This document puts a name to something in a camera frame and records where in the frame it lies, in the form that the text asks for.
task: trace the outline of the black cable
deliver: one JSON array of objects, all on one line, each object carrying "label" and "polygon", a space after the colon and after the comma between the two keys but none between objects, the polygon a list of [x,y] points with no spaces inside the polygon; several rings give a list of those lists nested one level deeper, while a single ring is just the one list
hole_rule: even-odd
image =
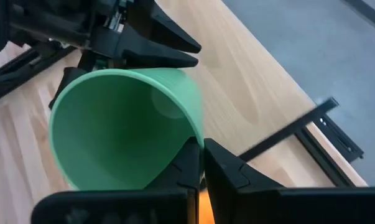
[{"label": "black cable", "polygon": [[8,0],[0,0],[0,51],[9,39]]}]

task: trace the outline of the wood grain surface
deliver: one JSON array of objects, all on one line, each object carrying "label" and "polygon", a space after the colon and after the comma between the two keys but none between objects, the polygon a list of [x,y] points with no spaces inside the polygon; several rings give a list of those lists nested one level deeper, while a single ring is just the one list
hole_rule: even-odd
[{"label": "wood grain surface", "polygon": [[[220,0],[157,2],[203,46],[198,66],[185,71],[203,92],[207,138],[240,154],[315,106]],[[0,65],[22,51],[8,44]],[[0,223],[29,223],[35,203],[70,188],[49,148],[47,105],[63,68],[79,57],[70,54],[0,99]],[[314,124],[309,129],[356,185],[366,185]],[[293,136],[249,164],[285,186],[332,186]]]}]

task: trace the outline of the black bracket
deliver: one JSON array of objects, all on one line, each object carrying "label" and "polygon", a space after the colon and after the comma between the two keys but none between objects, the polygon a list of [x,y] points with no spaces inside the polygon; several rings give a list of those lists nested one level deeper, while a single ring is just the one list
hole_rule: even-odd
[{"label": "black bracket", "polygon": [[[346,152],[346,148],[352,149],[349,154],[342,153],[342,155],[348,155],[348,157],[345,157],[348,161],[353,161],[361,157],[363,155],[362,150],[325,115],[336,106],[338,106],[338,103],[333,98],[326,100],[313,110],[242,153],[239,157],[248,162],[275,146],[278,142],[294,134],[333,184],[337,187],[354,187],[354,183],[352,183],[349,177],[339,168],[338,164],[306,128],[306,125],[310,122],[315,122],[318,125],[318,121],[322,121],[319,128],[325,131],[326,137],[331,140],[338,151]],[[329,124],[327,128],[323,127],[324,123]]]}]

